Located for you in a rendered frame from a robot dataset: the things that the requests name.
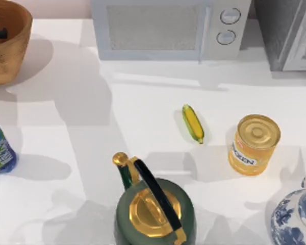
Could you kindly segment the wooden bowl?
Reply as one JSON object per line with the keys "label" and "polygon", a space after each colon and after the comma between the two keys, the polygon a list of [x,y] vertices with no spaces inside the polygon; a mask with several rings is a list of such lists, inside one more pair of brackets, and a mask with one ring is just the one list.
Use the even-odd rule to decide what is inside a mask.
{"label": "wooden bowl", "polygon": [[0,30],[6,28],[7,39],[0,39],[0,84],[12,82],[18,75],[30,40],[33,17],[24,6],[0,0]]}

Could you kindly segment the yellow corn cob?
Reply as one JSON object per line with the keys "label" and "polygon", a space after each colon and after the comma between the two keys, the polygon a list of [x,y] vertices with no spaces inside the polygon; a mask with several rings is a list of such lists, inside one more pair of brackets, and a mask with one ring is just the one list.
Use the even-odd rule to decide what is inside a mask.
{"label": "yellow corn cob", "polygon": [[203,144],[205,133],[193,108],[188,104],[184,104],[182,116],[192,138],[199,144]]}

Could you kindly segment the blue and white teapot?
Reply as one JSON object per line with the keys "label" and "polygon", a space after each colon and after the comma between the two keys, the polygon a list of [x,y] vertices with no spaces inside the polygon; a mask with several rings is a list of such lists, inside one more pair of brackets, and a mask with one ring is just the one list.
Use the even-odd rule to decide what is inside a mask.
{"label": "blue and white teapot", "polygon": [[306,176],[301,189],[282,199],[271,216],[274,245],[306,245]]}

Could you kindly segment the green and gold kettle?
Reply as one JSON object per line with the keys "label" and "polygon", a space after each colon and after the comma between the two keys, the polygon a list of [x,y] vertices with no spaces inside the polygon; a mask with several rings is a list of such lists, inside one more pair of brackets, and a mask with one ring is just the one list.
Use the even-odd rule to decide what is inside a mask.
{"label": "green and gold kettle", "polygon": [[156,178],[137,157],[113,156],[124,185],[115,213],[116,245],[195,245],[196,217],[187,193]]}

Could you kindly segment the pale microwave oven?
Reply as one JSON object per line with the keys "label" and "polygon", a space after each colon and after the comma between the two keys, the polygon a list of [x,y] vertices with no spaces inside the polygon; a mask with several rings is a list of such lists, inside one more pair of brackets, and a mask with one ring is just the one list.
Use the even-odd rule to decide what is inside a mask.
{"label": "pale microwave oven", "polygon": [[[102,60],[198,61],[206,7],[210,7],[204,60],[231,60],[239,53],[251,0],[90,0],[96,45]],[[223,10],[241,12],[235,24]],[[219,32],[235,41],[220,45]]]}

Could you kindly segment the round microwave knob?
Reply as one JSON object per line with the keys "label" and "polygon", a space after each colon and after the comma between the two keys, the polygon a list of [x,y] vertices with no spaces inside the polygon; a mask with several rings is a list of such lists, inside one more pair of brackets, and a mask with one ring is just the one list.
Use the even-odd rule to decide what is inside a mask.
{"label": "round microwave knob", "polygon": [[219,32],[216,40],[220,45],[230,45],[236,39],[236,33],[232,30],[226,30],[223,32]]}
{"label": "round microwave knob", "polygon": [[223,10],[220,14],[220,20],[226,25],[235,24],[241,17],[241,12],[237,8]]}

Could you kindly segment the yellow can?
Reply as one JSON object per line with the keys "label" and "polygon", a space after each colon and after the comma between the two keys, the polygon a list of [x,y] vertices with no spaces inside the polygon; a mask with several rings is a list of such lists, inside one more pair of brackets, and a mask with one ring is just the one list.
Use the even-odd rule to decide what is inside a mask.
{"label": "yellow can", "polygon": [[231,167],[247,176],[261,174],[281,138],[281,131],[271,118],[250,114],[237,125],[234,140],[228,152]]}

